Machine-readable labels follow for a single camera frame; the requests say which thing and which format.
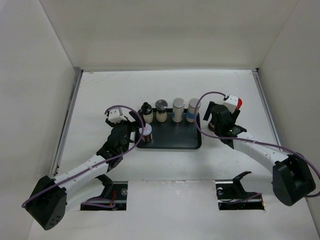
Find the black bracket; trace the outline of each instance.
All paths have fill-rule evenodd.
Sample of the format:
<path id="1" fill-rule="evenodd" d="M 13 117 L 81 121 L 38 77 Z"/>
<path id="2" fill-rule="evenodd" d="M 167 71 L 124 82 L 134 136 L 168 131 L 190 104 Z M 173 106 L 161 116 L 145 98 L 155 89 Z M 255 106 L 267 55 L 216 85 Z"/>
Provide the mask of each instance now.
<path id="1" fill-rule="evenodd" d="M 115 203 L 113 208 L 105 208 L 100 206 L 89 206 L 81 204 L 81 211 L 125 211 L 127 209 L 127 181 L 112 181 L 105 174 L 96 177 L 104 185 L 104 189 L 99 196 L 100 199 L 112 200 Z M 109 205 L 108 203 L 99 203 L 100 205 Z"/>
<path id="2" fill-rule="evenodd" d="M 250 173 L 251 171 L 244 171 L 238 176 L 235 176 L 232 180 L 216 181 L 215 187 L 218 200 L 247 199 L 255 195 L 255 192 L 245 191 L 240 182 L 244 176 Z"/>

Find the bottle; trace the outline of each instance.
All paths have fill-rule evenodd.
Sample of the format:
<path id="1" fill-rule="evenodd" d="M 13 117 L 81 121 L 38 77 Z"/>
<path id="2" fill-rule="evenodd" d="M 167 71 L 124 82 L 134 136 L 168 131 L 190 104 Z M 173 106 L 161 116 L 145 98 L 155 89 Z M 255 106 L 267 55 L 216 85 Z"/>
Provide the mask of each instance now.
<path id="1" fill-rule="evenodd" d="M 196 105 L 197 105 L 198 101 L 199 101 L 198 98 L 191 98 L 190 101 L 189 101 L 188 110 L 186 112 L 186 120 L 189 123 L 194 123 L 195 122 L 195 115 L 198 114 L 199 108 L 201 106 L 201 102 L 200 102 L 198 107 L 197 107 L 197 109 L 196 109 Z"/>
<path id="2" fill-rule="evenodd" d="M 154 111 L 152 110 L 152 106 L 144 102 L 143 105 L 141 106 L 141 112 L 143 114 L 143 118 L 146 124 L 152 123 L 154 119 Z"/>
<path id="3" fill-rule="evenodd" d="M 168 103 L 166 100 L 160 99 L 155 102 L 156 114 L 155 118 L 158 122 L 163 123 L 167 120 Z"/>
<path id="4" fill-rule="evenodd" d="M 176 123 L 180 123 L 182 121 L 182 115 L 185 110 L 185 100 L 178 97 L 173 100 L 172 106 L 172 120 Z"/>

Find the red tip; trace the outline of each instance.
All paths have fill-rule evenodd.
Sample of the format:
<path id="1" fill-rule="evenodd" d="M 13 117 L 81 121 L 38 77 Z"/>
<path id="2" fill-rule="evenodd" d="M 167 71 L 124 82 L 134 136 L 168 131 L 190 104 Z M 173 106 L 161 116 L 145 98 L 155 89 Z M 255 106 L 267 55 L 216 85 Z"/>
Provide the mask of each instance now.
<path id="1" fill-rule="evenodd" d="M 242 100 L 239 97 L 238 104 L 237 104 L 236 108 L 239 109 L 241 106 L 242 106 Z"/>

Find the gray wall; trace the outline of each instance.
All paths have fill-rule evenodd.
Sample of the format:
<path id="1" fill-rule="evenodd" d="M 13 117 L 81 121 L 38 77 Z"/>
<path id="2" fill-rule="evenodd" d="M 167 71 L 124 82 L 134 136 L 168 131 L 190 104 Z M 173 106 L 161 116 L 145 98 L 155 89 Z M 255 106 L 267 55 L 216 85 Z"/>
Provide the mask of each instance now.
<path id="1" fill-rule="evenodd" d="M 0 239 L 26 240 L 20 206 L 57 149 L 75 72 L 38 0 L 0 0 Z"/>
<path id="2" fill-rule="evenodd" d="M 299 0 L 259 70 L 281 143 L 304 154 L 318 169 L 319 11 L 319 0 Z M 310 198 L 308 201 L 319 233 L 320 200 Z"/>

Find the jar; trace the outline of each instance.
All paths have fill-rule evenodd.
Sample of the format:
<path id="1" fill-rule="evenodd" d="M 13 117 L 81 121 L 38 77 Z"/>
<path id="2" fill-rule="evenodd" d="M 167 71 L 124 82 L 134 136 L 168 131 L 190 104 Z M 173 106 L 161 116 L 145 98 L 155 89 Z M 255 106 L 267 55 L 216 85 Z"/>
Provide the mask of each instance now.
<path id="1" fill-rule="evenodd" d="M 141 135 L 142 133 L 142 128 L 139 128 L 139 134 Z M 145 127 L 143 129 L 143 136 L 141 139 L 145 143 L 149 143 L 152 140 L 152 127 L 150 124 L 146 123 Z"/>
<path id="2" fill-rule="evenodd" d="M 180 123 L 182 121 L 184 110 L 185 110 L 185 100 L 183 100 L 180 97 L 173 100 L 172 120 L 176 123 Z"/>
<path id="3" fill-rule="evenodd" d="M 160 99 L 155 102 L 156 114 L 155 118 L 158 122 L 163 123 L 167 120 L 168 103 L 166 100 Z"/>
<path id="4" fill-rule="evenodd" d="M 147 102 L 143 103 L 143 105 L 141 106 L 141 112 L 143 114 L 143 119 L 145 123 L 146 124 L 152 123 L 154 119 L 154 111 L 152 110 L 152 106 L 149 103 Z"/>
<path id="5" fill-rule="evenodd" d="M 195 115 L 198 114 L 199 108 L 201 106 L 201 102 L 200 102 L 198 107 L 197 107 L 197 109 L 196 109 L 196 105 L 197 105 L 198 101 L 199 101 L 198 98 L 191 98 L 190 101 L 189 101 L 188 110 L 186 112 L 186 120 L 189 123 L 194 123 L 195 122 Z"/>

